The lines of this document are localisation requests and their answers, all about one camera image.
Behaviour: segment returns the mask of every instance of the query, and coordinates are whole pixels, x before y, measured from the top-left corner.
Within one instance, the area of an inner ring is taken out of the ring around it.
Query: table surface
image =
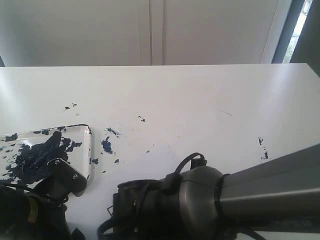
[[[91,127],[99,160],[66,217],[95,239],[117,183],[164,177],[193,152],[234,173],[320,143],[319,93],[306,64],[3,67],[0,135]]]

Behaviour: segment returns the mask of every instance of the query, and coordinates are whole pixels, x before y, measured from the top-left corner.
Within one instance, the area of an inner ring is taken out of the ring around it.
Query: paint-covered tray
[[[62,158],[87,179],[91,130],[79,124],[0,136],[0,182],[33,188],[50,176],[47,162]]]

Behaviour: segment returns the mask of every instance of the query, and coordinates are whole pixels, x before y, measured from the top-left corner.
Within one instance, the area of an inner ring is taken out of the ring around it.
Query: white wall
[[[291,0],[0,0],[6,66],[270,63]]]

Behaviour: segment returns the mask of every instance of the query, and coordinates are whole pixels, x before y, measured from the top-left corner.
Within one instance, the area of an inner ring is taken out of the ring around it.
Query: white table
[[[108,218],[110,189],[131,174],[164,177],[192,152],[234,173],[320,143],[319,93],[320,79],[306,64],[4,67],[0,135],[91,126],[99,164],[83,196],[70,198],[66,214],[71,228],[95,239]],[[77,106],[65,110],[72,103]],[[106,128],[121,134],[110,138],[116,154],[101,155]],[[307,235],[318,239],[264,234]]]

